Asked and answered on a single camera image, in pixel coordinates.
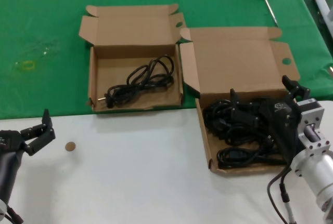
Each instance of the cardboard box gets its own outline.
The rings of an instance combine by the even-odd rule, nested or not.
[[[93,44],[90,54],[88,97],[93,111],[137,110],[162,106],[180,106],[183,77],[176,42],[180,28],[186,27],[178,5],[159,6],[87,6],[91,16],[83,16],[79,36]],[[126,84],[136,68],[164,54],[175,63],[174,84],[167,90],[143,92],[137,100],[121,108],[106,107],[98,101],[114,85]],[[171,64],[165,61],[170,69]],[[159,64],[154,74],[164,73]]]
[[[283,97],[283,75],[298,80],[300,75],[288,44],[273,41],[282,31],[278,28],[197,28],[181,29],[180,44],[184,82],[200,93],[196,100],[208,167],[215,173],[265,172],[280,166],[253,164],[246,168],[219,169],[216,154],[228,147],[207,132],[202,110],[220,99],[229,99],[233,88],[241,100],[257,97]]]

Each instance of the green table cover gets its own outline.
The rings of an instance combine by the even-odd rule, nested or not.
[[[269,0],[301,83],[333,98],[330,53],[303,0]],[[188,27],[274,26],[263,0],[1,0],[0,118],[90,114],[89,49],[78,36],[86,5],[179,3]],[[187,91],[185,108],[194,107]]]

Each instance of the white table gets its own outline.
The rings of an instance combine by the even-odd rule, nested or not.
[[[333,102],[322,105],[322,131],[330,138]],[[40,121],[4,120],[0,128]],[[266,194],[274,174],[222,177],[208,170],[195,109],[62,116],[53,123],[56,140],[24,155],[10,199],[25,224],[281,224]],[[65,150],[69,141],[73,152]],[[288,175],[286,186],[297,222],[322,223],[303,179]],[[278,183],[272,192],[286,216]]]

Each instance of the round cardboard disc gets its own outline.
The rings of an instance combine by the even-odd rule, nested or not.
[[[75,147],[76,147],[75,142],[68,142],[65,146],[65,149],[70,152],[75,150]]]

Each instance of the black cable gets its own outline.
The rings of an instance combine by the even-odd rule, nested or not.
[[[267,194],[268,194],[268,198],[270,198],[271,204],[273,206],[273,208],[275,209],[275,212],[278,214],[278,216],[280,217],[280,219],[283,221],[284,224],[288,224],[288,222],[285,220],[285,218],[282,216],[282,214],[280,213],[280,211],[278,210],[278,208],[275,205],[275,202],[273,200],[273,197],[271,195],[271,186],[273,183],[275,183],[281,176],[283,176],[284,174],[287,173],[289,167],[290,167],[289,163],[276,177],[274,177],[267,185]]]
[[[289,168],[289,169],[287,170],[287,172],[286,172],[284,175],[281,176],[281,184],[284,184],[284,183],[285,183],[285,177],[286,177],[286,175],[287,175],[290,171],[291,171],[291,168]]]
[[[260,101],[251,104],[239,104],[238,108],[251,113],[254,117],[259,115]],[[221,149],[216,158],[219,168],[246,167],[252,163],[265,163],[271,165],[285,165],[281,159],[270,157],[278,154],[273,141],[268,134],[266,126],[253,127],[232,119],[232,105],[229,100],[217,101],[203,111],[206,128],[219,139],[224,140],[230,148]],[[256,142],[258,148],[244,149],[238,146]]]
[[[278,214],[278,216],[280,217],[280,219],[283,221],[284,224],[288,224],[288,222],[285,220],[285,218],[282,216],[282,214],[280,213],[280,211],[277,209],[275,203],[274,203],[274,200],[272,198],[272,195],[271,195],[271,186],[274,182],[276,182],[280,177],[281,177],[281,182],[280,184],[283,184],[284,185],[284,181],[285,181],[285,178],[286,178],[286,175],[291,171],[291,168],[290,168],[290,165],[291,165],[291,162],[296,154],[296,150],[297,150],[297,141],[298,141],[298,135],[295,134],[295,137],[294,137],[294,140],[293,140],[293,152],[290,156],[290,158],[288,159],[289,162],[288,162],[288,165],[276,176],[274,177],[267,185],[267,194],[268,194],[268,197],[270,198],[270,201],[271,201],[271,204],[272,206],[274,207],[275,209],[275,212]],[[288,198],[285,198],[282,196],[282,199],[283,200],[289,200],[289,197]]]
[[[161,61],[163,58],[167,58],[171,63],[171,70]],[[160,64],[164,68],[165,73],[153,75],[157,64]],[[149,64],[141,65],[127,77],[125,85],[114,85],[108,89],[108,92],[104,95],[107,107],[113,108],[115,105],[122,106],[127,104],[137,98],[140,92],[145,90],[156,88],[166,89],[174,83],[172,76],[174,68],[174,62],[169,55],[163,55],[157,59],[151,60]]]
[[[5,215],[5,218],[9,220],[10,223],[16,224],[8,215]]]

